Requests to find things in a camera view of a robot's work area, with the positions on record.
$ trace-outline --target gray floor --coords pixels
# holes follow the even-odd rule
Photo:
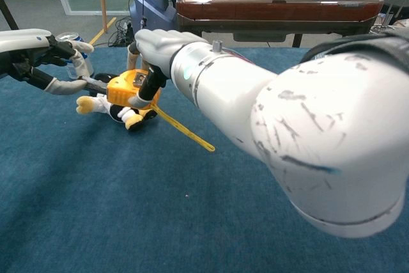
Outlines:
[[[85,42],[89,42],[102,28],[101,16],[67,16],[64,13],[60,0],[5,0],[17,25],[21,29],[40,28],[58,35],[67,31],[80,33]],[[10,30],[4,17],[0,14],[0,31]],[[107,34],[96,42],[108,41],[115,31],[111,27]],[[226,47],[268,47],[266,42],[236,42],[233,36],[227,33],[203,33],[209,41],[222,40]],[[314,47],[315,45],[333,40],[339,35],[304,35],[301,47]],[[285,42],[270,42],[271,47],[291,47],[293,35],[288,35]]]

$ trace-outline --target robotic hand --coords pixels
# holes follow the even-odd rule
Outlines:
[[[172,79],[237,147],[268,166],[315,227],[365,237],[397,219],[409,172],[407,40],[344,44],[277,75],[191,34],[143,29],[135,39],[151,68],[129,100],[134,107]]]
[[[88,77],[81,52],[93,50],[92,45],[84,42],[58,42],[46,30],[3,31],[0,33],[0,75],[8,74],[54,95],[71,95],[82,90],[87,82],[60,81],[36,67],[41,64],[65,66],[63,59],[71,59],[78,75]]]

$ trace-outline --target yellow tape measure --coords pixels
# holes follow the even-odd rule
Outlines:
[[[182,134],[190,137],[193,141],[197,142],[199,145],[204,147],[206,150],[209,152],[214,152],[215,147],[211,145],[210,143],[206,142],[203,140],[201,137],[198,135],[194,134],[191,132],[188,128],[183,126],[181,123],[176,121],[174,118],[170,117],[167,115],[165,112],[163,112],[157,104],[150,104],[150,107],[157,113],[161,118],[163,118],[165,121],[167,121],[169,124],[171,124],[174,128],[178,129]]]

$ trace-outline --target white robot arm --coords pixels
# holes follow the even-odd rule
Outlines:
[[[362,47],[277,75],[192,34],[143,29],[135,38],[151,63],[136,107],[171,79],[322,231],[366,237],[397,219],[409,172],[402,62]],[[409,46],[397,40],[396,50]]]
[[[47,30],[25,29],[0,32],[0,75],[8,74],[18,81],[55,95],[71,95],[82,90],[86,81],[59,81],[36,66],[54,64],[65,66],[63,59],[71,59],[78,75],[88,77],[88,69],[81,52],[92,52],[90,44],[58,42]]]

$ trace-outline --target gray robotic glove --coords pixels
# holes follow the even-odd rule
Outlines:
[[[174,55],[184,46],[194,42],[208,43],[204,38],[188,32],[161,29],[139,30],[135,35],[137,50],[150,64],[149,74],[136,96],[128,102],[135,108],[148,105],[160,87],[171,78],[171,62]]]
[[[93,52],[94,47],[88,43],[79,41],[70,41],[70,43],[72,44],[72,48],[75,49],[75,54],[70,57],[70,60],[74,65],[77,75],[89,77],[87,64],[81,53]],[[83,90],[86,85],[87,82],[84,80],[60,81],[57,78],[53,78],[44,91],[53,95],[71,95]]]

